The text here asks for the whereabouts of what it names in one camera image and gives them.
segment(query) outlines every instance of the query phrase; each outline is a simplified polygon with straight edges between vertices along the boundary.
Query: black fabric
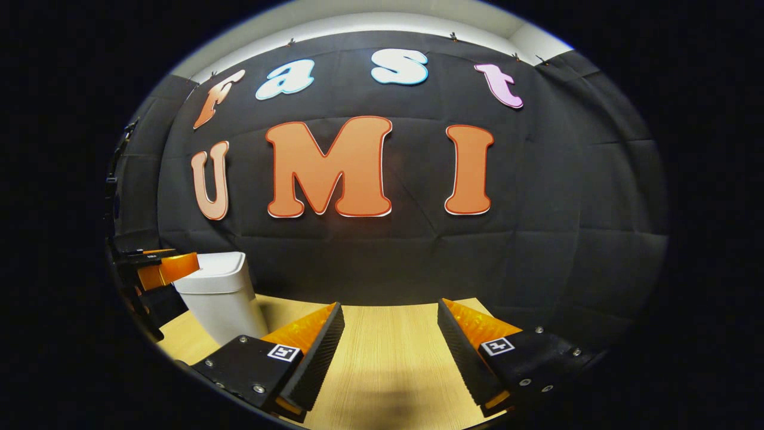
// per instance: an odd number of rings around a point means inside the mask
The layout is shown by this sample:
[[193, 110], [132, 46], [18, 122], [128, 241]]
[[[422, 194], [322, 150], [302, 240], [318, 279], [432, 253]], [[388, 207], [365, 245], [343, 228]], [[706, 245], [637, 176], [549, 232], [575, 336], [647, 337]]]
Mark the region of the black fabric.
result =
[[[559, 396], [553, 404], [508, 428], [632, 429], [663, 422], [674, 428], [694, 428], [696, 422], [702, 428], [753, 427], [745, 419], [758, 405], [751, 395], [752, 367], [741, 360], [750, 354], [738, 348], [750, 342], [737, 341], [755, 338], [750, 322], [756, 313], [746, 312], [746, 304], [762, 295], [758, 279], [746, 277], [760, 267], [754, 262], [758, 253], [751, 252], [756, 230], [746, 222], [746, 167], [757, 146], [745, 125], [760, 123], [751, 109], [757, 106], [751, 79], [756, 68], [745, 61], [752, 52], [745, 41], [758, 35], [757, 10], [749, 5], [514, 2], [508, 9], [580, 48], [644, 109], [672, 202], [671, 264], [649, 301], [653, 312], [596, 366], [590, 384], [568, 393], [553, 390]], [[11, 331], [20, 345], [33, 343], [11, 349], [10, 368], [30, 372], [8, 372], [8, 385], [57, 391], [51, 402], [35, 390], [18, 390], [9, 396], [11, 405], [18, 399], [32, 413], [8, 414], [10, 422], [29, 426], [33, 417], [38, 425], [146, 425], [172, 416], [191, 428], [270, 428], [279, 420], [266, 421], [272, 417], [261, 418], [240, 407], [243, 402], [229, 402], [177, 372], [148, 343], [116, 294], [103, 288], [109, 280], [99, 269], [102, 230], [94, 228], [102, 221], [104, 167], [132, 111], [184, 55], [267, 4], [218, 2], [215, 13], [209, 3], [188, 1], [156, 13], [136, 2], [50, 6], [40, 13], [39, 3], [14, 3], [15, 18], [8, 19], [21, 78], [8, 85], [9, 122], [15, 125], [8, 141], [21, 144], [6, 148], [10, 171], [24, 169], [18, 176], [24, 186], [9, 188], [14, 206], [24, 211], [14, 230], [27, 239], [39, 235], [39, 242], [18, 243], [32, 246], [31, 254], [42, 259], [12, 252], [8, 266], [27, 263], [30, 270], [22, 272], [37, 279], [11, 289], [12, 314], [20, 321], [35, 315], [38, 333], [61, 327], [65, 335], [42, 344], [28, 329]], [[52, 46], [37, 48], [37, 40]], [[57, 185], [61, 190], [52, 191]], [[76, 305], [65, 305], [72, 291], [54, 281], [73, 268], [81, 268], [76, 271], [83, 280], [77, 282]], [[40, 353], [42, 347], [53, 353]]]
[[[373, 80], [378, 49], [415, 49], [429, 76], [415, 86]], [[316, 62], [312, 85], [254, 98], [265, 76], [290, 61]], [[498, 318], [605, 345], [628, 327], [652, 289], [665, 252], [666, 192], [656, 143], [639, 113], [593, 64], [570, 51], [532, 67], [446, 37], [398, 31], [335, 34], [281, 47], [221, 70], [181, 106], [160, 164], [162, 247], [246, 252], [256, 290], [304, 301], [409, 305], [478, 297]], [[524, 107], [501, 104], [475, 64], [514, 78]], [[216, 114], [196, 131], [207, 92], [244, 69]], [[273, 148], [265, 132], [302, 121], [323, 151], [352, 116], [384, 116], [386, 217], [346, 218], [307, 207], [296, 219], [267, 213]], [[491, 132], [491, 209], [445, 212], [455, 169], [449, 125]], [[229, 209], [206, 219], [196, 204], [190, 159], [229, 141]], [[214, 199], [212, 162], [207, 188]], [[304, 200], [296, 187], [296, 195]]]
[[195, 82], [167, 75], [133, 114], [138, 123], [116, 166], [115, 245], [158, 249], [157, 185], [162, 152], [175, 115]]

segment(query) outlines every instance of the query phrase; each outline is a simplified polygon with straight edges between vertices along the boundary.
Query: white ceiling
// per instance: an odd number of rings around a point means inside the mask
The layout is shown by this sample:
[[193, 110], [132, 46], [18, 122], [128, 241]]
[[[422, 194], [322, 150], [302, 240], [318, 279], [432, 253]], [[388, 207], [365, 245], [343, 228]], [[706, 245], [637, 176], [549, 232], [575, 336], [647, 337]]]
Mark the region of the white ceiling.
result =
[[548, 58], [571, 49], [521, 18], [476, 0], [295, 0], [243, 21], [186, 58], [172, 74], [202, 82], [211, 71], [286, 44], [287, 34], [294, 33], [299, 41], [336, 32], [382, 30], [386, 25], [390, 30], [445, 32], [444, 37], [450, 33], [446, 29], [458, 28], [460, 40], [507, 54], [517, 52], [531, 64], [539, 62], [537, 54]]

